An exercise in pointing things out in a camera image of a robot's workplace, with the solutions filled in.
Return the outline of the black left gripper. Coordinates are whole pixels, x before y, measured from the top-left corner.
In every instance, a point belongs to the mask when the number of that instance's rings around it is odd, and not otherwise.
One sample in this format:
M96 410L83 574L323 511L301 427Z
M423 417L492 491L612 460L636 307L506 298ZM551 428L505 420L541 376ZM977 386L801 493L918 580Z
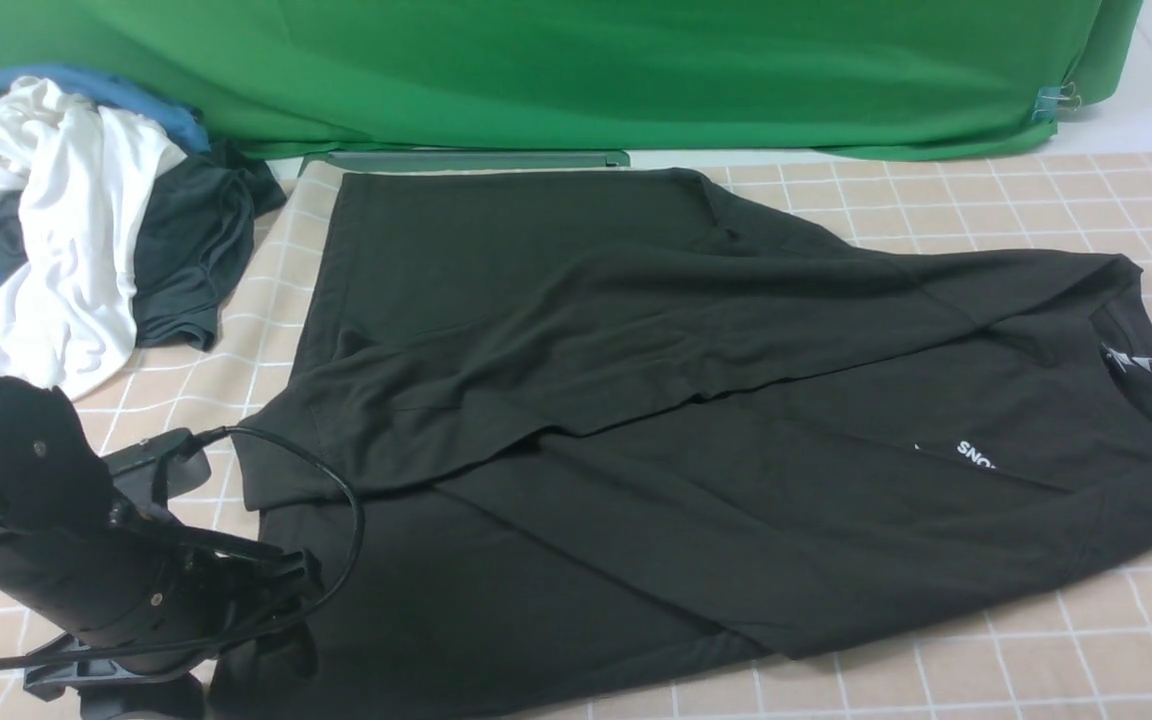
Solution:
M58 626L26 655L24 691L79 696L83 719L202 719L195 667L251 650L298 679L314 675L303 611L323 594L321 566L120 501L88 537L0 532L0 592Z

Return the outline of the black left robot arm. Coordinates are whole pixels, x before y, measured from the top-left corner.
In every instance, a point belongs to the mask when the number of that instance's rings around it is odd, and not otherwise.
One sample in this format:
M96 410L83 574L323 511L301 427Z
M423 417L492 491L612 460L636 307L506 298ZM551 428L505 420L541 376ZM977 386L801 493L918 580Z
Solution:
M101 457L63 392L0 378L0 592L60 630L0 661L26 694L77 694L82 719L204 719L195 669L232 650L314 676L320 562L169 509L227 435L169 430Z

